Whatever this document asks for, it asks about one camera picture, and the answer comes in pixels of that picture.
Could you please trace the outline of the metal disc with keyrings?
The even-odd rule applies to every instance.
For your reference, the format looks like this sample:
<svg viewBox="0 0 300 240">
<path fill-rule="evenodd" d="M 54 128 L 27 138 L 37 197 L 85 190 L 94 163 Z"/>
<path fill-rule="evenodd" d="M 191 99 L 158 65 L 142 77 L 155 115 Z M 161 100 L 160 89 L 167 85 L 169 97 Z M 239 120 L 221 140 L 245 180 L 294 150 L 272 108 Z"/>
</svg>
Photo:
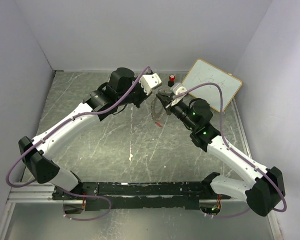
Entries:
<svg viewBox="0 0 300 240">
<path fill-rule="evenodd" d="M 154 121 L 159 121 L 165 114 L 165 108 L 158 97 L 155 97 L 151 103 L 151 117 Z"/>
</svg>

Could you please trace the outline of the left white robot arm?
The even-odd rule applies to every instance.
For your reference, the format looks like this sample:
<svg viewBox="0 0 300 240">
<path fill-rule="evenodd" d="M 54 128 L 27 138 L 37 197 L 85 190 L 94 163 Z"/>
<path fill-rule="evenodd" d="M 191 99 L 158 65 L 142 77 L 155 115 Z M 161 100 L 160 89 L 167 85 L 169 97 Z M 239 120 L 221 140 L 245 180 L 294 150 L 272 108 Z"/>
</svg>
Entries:
<svg viewBox="0 0 300 240">
<path fill-rule="evenodd" d="M 33 138 L 19 140 L 21 161 L 39 184 L 51 183 L 65 190 L 73 200 L 82 196 L 83 183 L 70 170 L 66 170 L 53 158 L 61 147 L 94 122 L 101 122 L 113 115 L 119 107 L 133 104 L 140 107 L 161 85 L 161 80 L 149 68 L 138 76 L 125 67 L 119 67 L 110 74 L 109 80 L 82 100 L 81 103 L 55 126 Z"/>
</svg>

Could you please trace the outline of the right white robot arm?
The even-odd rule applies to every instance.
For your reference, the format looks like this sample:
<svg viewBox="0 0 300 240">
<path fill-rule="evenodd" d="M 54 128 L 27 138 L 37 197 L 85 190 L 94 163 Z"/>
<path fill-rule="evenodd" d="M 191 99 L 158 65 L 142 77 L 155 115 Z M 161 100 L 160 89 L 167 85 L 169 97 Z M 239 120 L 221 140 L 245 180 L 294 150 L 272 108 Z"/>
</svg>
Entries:
<svg viewBox="0 0 300 240">
<path fill-rule="evenodd" d="M 262 217 L 275 209 L 285 196 L 281 170 L 257 163 L 224 138 L 210 123 L 213 113 L 207 101 L 197 98 L 185 104 L 182 100 L 174 101 L 172 94 L 162 92 L 156 97 L 167 114 L 175 115 L 191 131 L 190 138 L 196 147 L 222 160 L 241 177 L 238 181 L 218 173 L 210 174 L 202 186 L 206 198 L 212 199 L 218 194 L 234 197 L 246 202 Z"/>
</svg>

